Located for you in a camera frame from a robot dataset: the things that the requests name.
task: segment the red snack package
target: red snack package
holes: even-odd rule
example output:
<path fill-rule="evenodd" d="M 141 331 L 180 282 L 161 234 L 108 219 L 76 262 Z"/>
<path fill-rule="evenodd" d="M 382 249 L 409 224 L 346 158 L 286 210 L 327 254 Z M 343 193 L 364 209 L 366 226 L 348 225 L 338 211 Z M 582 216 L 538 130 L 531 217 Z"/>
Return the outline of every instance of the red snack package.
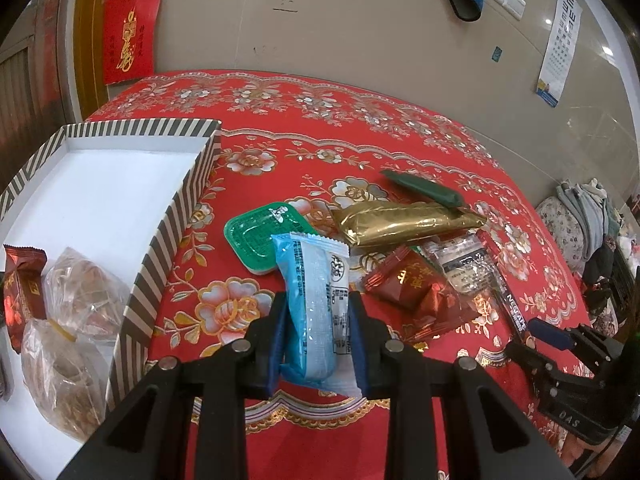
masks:
<path fill-rule="evenodd" d="M 364 277 L 367 292 L 414 312 L 440 276 L 420 254 L 400 246 Z"/>
<path fill-rule="evenodd" d="M 457 293 L 449 283 L 442 289 L 432 287 L 423 301 L 422 308 L 426 316 L 404 327 L 406 341 L 412 344 L 425 341 L 471 322 L 480 316 L 478 301 L 484 298 L 485 293 L 483 290 L 476 297 L 470 298 Z M 433 322 L 426 322 L 429 317 Z"/>
<path fill-rule="evenodd" d="M 47 255 L 32 247 L 5 245 L 4 249 L 4 316 L 11 346 L 19 354 L 27 321 L 32 317 L 47 319 L 41 278 Z"/>
<path fill-rule="evenodd" d="M 478 317 L 474 300 L 459 294 L 420 254 L 401 246 L 364 277 L 364 288 L 407 313 L 403 339 L 424 341 Z"/>

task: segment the blue snack package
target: blue snack package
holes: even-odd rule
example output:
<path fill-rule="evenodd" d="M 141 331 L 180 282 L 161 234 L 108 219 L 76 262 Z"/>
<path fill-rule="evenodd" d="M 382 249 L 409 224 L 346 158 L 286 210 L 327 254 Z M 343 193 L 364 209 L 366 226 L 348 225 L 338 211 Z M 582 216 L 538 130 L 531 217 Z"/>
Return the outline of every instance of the blue snack package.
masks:
<path fill-rule="evenodd" d="M 271 239 L 290 314 L 280 372 L 289 382 L 322 389 L 338 356 L 348 354 L 351 361 L 349 248 L 318 235 L 289 233 Z"/>

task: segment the gold foil package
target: gold foil package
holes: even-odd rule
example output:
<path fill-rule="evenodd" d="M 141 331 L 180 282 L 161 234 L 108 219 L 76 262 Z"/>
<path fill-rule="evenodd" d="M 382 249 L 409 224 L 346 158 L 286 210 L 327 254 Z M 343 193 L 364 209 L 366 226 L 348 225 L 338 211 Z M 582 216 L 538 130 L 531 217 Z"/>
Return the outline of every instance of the gold foil package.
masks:
<path fill-rule="evenodd" d="M 358 202 L 332 211 L 332 215 L 347 243 L 360 248 L 415 244 L 433 235 L 482 227 L 486 222 L 471 209 L 452 209 L 436 202 Z"/>

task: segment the striped box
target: striped box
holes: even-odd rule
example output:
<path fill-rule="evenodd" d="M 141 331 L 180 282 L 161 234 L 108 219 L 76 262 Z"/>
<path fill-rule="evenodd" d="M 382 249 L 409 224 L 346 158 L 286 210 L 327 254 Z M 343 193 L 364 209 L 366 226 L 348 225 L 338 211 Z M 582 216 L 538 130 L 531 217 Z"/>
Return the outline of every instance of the striped box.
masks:
<path fill-rule="evenodd" d="M 107 385 L 107 406 L 112 410 L 142 378 L 147 350 L 156 322 L 167 276 L 182 232 L 202 193 L 209 173 L 220 156 L 220 125 L 211 119 L 145 119 L 101 121 L 63 126 L 27 161 L 0 194 L 0 222 L 38 170 L 67 139 L 116 136 L 203 137 L 208 139 L 184 176 L 158 225 L 140 272 L 136 276 L 124 322 L 116 341 Z"/>

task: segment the clear plastic bag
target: clear plastic bag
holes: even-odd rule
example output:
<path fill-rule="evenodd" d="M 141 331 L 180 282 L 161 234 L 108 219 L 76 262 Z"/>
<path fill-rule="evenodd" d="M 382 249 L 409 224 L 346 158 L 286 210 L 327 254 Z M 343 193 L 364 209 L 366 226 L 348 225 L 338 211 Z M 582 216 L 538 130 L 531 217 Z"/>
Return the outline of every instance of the clear plastic bag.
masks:
<path fill-rule="evenodd" d="M 473 234 L 439 244 L 427 242 L 422 248 L 460 294 L 475 295 L 495 280 L 497 269 L 482 242 Z"/>
<path fill-rule="evenodd" d="M 77 251 L 66 248 L 44 281 L 47 313 L 73 335 L 114 342 L 129 288 Z"/>
<path fill-rule="evenodd" d="M 104 420 L 98 373 L 74 338 L 55 322 L 31 319 L 22 340 L 24 382 L 49 424 L 86 441 Z"/>

